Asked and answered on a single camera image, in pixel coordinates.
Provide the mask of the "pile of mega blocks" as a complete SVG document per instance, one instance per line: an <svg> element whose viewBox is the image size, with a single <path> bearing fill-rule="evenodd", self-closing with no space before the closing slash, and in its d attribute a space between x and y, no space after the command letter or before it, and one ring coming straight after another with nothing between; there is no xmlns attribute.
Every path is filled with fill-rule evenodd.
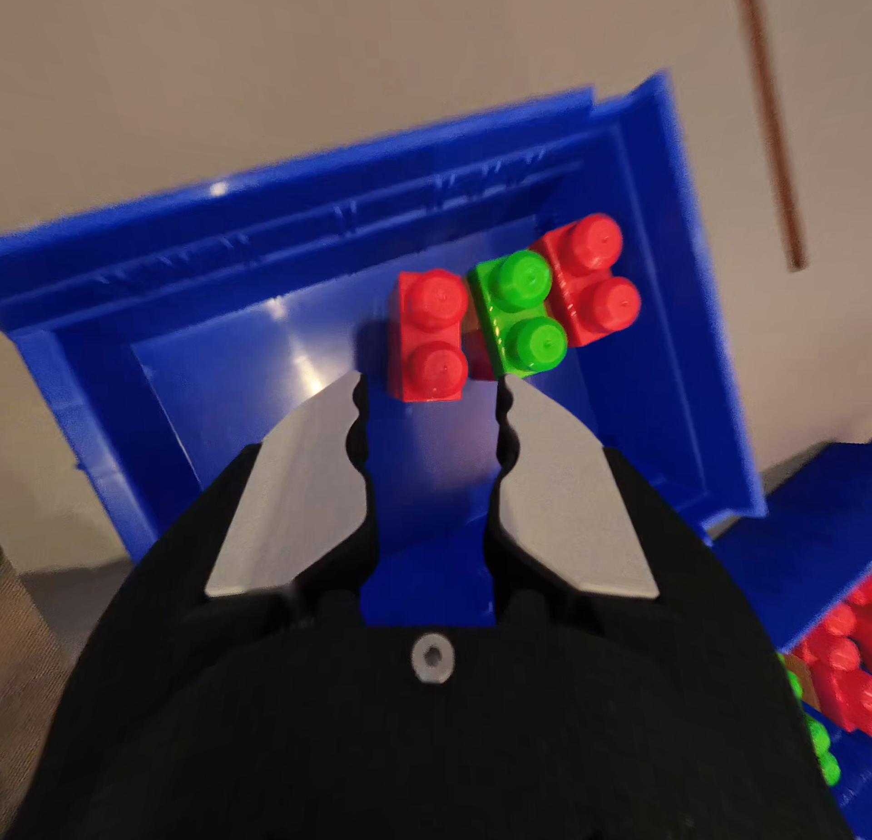
<svg viewBox="0 0 872 840"><path fill-rule="evenodd" d="M870 791L871 576L779 654L823 778L846 807Z"/></svg>

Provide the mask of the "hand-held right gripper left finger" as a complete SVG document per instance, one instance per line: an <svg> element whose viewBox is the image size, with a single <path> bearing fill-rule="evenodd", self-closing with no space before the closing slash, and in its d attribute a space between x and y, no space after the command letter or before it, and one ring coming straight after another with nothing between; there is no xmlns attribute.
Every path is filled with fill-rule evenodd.
<svg viewBox="0 0 872 840"><path fill-rule="evenodd" d="M368 386L349 372L261 442L205 586L208 597L294 587L359 594L378 561L367 468Z"/></svg>

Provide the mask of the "blue storage bin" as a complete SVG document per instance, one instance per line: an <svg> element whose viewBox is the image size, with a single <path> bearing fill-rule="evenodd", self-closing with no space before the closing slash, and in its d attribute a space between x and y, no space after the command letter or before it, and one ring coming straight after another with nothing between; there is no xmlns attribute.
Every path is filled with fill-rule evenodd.
<svg viewBox="0 0 872 840"><path fill-rule="evenodd" d="M140 561L247 444L367 376L376 625L486 626L496 383L470 325L460 401L387 391L402 271L464 276L605 213L638 320L532 385L619 448L701 536L767 514L668 77L581 88L2 237L2 331Z"/></svg>
<svg viewBox="0 0 872 840"><path fill-rule="evenodd" d="M870 443L825 447L772 492L767 517L735 524L715 553L779 654L793 649L870 575ZM856 838L870 838L870 796L836 798Z"/></svg>

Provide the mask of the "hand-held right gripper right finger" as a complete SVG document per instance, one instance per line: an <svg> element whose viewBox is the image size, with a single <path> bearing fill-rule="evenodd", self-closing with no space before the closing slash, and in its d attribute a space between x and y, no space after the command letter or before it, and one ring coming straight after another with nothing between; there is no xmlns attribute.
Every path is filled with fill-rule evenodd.
<svg viewBox="0 0 872 840"><path fill-rule="evenodd" d="M509 553L574 593L651 600L649 567L604 447L570 410L508 374L489 513Z"/></svg>

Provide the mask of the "green mega block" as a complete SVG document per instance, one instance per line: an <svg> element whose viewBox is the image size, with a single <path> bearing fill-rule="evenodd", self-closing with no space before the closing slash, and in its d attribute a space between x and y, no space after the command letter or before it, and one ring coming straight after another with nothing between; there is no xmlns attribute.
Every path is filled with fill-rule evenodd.
<svg viewBox="0 0 872 840"><path fill-rule="evenodd" d="M546 302L553 275L531 249L476 264L466 275L494 376L527 378L559 366L569 349Z"/></svg>

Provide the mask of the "red mega block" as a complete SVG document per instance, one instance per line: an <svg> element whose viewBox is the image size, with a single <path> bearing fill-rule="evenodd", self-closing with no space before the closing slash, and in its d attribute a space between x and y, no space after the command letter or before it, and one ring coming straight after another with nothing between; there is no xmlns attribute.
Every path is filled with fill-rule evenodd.
<svg viewBox="0 0 872 840"><path fill-rule="evenodd" d="M540 236L530 245L552 274L547 309L566 333L569 348L581 348L628 329L642 300L636 285L616 276L624 236L609 215L594 213Z"/></svg>
<svg viewBox="0 0 872 840"><path fill-rule="evenodd" d="M387 388L404 403L462 399L469 373L462 322L469 296L442 268L402 271L389 298Z"/></svg>

